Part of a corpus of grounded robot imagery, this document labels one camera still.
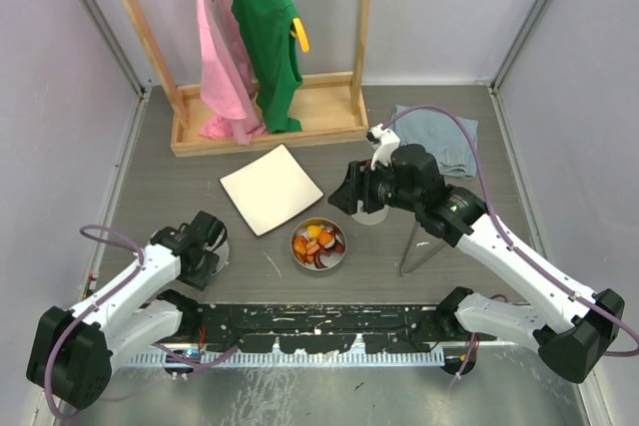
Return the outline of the yellow corn piece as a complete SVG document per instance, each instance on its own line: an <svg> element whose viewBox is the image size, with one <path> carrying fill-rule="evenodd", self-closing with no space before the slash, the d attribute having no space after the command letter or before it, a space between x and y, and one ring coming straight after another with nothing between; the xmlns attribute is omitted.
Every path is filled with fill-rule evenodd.
<svg viewBox="0 0 639 426"><path fill-rule="evenodd" d="M323 231L323 227L319 224L311 224L307 227L307 234L309 239L319 239Z"/></svg>

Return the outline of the shallow round metal tin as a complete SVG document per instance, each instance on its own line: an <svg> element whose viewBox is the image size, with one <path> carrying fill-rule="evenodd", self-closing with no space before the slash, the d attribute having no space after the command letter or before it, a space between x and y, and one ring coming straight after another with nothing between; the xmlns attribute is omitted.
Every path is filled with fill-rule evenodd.
<svg viewBox="0 0 639 426"><path fill-rule="evenodd" d="M291 252L301 267L313 272L328 271L344 259L346 238L333 221L321 217L309 218L295 228Z"/></svg>

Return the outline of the orange strawberry shaped piece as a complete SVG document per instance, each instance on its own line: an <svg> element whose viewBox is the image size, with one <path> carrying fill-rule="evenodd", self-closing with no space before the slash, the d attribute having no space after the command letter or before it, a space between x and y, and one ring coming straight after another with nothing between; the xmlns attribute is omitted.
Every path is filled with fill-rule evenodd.
<svg viewBox="0 0 639 426"><path fill-rule="evenodd" d="M294 249L295 251L301 253L301 254L306 254L307 253L307 241L302 238L302 239L298 239L295 243L294 243Z"/></svg>

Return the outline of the white square plate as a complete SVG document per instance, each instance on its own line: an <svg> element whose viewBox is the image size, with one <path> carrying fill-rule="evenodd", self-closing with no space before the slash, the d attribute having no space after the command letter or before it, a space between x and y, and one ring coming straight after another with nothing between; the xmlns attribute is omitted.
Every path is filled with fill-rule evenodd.
<svg viewBox="0 0 639 426"><path fill-rule="evenodd" d="M323 197L285 145L220 178L220 183L255 236L281 226Z"/></svg>

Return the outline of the metal tongs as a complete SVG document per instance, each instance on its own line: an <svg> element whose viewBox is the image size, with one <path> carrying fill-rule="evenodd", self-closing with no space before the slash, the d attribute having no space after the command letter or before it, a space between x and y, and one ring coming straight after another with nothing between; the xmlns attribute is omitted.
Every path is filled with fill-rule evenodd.
<svg viewBox="0 0 639 426"><path fill-rule="evenodd" d="M397 264L397 271L400 277L412 274L447 246L447 243L442 239L418 239L420 231L421 226L416 222L410 230L408 240Z"/></svg>

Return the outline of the blue denim cloth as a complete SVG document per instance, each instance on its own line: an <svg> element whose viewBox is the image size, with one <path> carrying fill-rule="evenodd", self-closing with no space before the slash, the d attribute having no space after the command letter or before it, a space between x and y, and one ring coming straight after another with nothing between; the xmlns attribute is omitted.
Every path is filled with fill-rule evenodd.
<svg viewBox="0 0 639 426"><path fill-rule="evenodd" d="M442 113L416 110L390 127L400 144L422 145L446 176L472 179L477 166L470 145L457 124Z"/></svg>

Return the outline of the tall metal container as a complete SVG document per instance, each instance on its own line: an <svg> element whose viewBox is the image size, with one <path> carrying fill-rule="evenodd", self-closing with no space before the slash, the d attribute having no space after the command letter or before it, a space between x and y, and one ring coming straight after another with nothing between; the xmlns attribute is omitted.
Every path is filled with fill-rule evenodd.
<svg viewBox="0 0 639 426"><path fill-rule="evenodd" d="M351 217L356 222L363 225L376 225L383 222L388 215L388 209L384 208L374 213L358 212Z"/></svg>

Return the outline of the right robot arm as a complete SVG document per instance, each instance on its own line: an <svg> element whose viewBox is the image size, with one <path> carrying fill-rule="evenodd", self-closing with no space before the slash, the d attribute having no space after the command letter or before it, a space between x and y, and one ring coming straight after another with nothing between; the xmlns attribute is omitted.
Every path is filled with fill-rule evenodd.
<svg viewBox="0 0 639 426"><path fill-rule="evenodd" d="M506 229L486 197L447 183L424 147L377 150L368 161L349 163L327 201L348 215L413 213L427 233L486 265L528 301L516 306L459 286L435 310L446 338L484 333L517 343L572 383L614 353L623 298L612 289L595 292L549 263Z"/></svg>

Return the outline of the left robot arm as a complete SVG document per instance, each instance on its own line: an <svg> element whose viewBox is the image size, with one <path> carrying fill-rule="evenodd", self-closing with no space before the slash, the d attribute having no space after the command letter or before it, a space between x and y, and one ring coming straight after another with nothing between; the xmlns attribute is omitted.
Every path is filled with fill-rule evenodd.
<svg viewBox="0 0 639 426"><path fill-rule="evenodd" d="M144 246L102 225L84 225L80 233L132 252L134 260L71 308L52 306L39 319L26 377L42 387L60 420L61 403L75 413L91 406L112 375L148 346L169 337L203 341L203 307L167 285L177 280L204 290L229 252L227 227L205 212L157 230Z"/></svg>

